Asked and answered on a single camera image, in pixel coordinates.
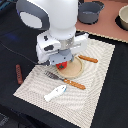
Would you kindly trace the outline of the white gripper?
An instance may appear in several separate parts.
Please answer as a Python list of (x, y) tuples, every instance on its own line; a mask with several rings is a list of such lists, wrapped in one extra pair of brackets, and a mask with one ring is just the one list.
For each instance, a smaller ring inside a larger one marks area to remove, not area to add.
[(74, 55), (87, 48), (88, 33), (72, 37), (68, 40), (57, 40), (48, 31), (37, 36), (36, 52), (42, 64), (56, 65), (71, 61)]

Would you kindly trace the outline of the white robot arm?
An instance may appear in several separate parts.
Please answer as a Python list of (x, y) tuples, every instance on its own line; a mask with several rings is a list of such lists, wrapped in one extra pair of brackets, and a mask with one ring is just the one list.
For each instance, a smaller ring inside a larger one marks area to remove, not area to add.
[(41, 64), (70, 61), (86, 49), (88, 34), (75, 36), (78, 0), (18, 0), (16, 10), (26, 26), (43, 30), (36, 45)]

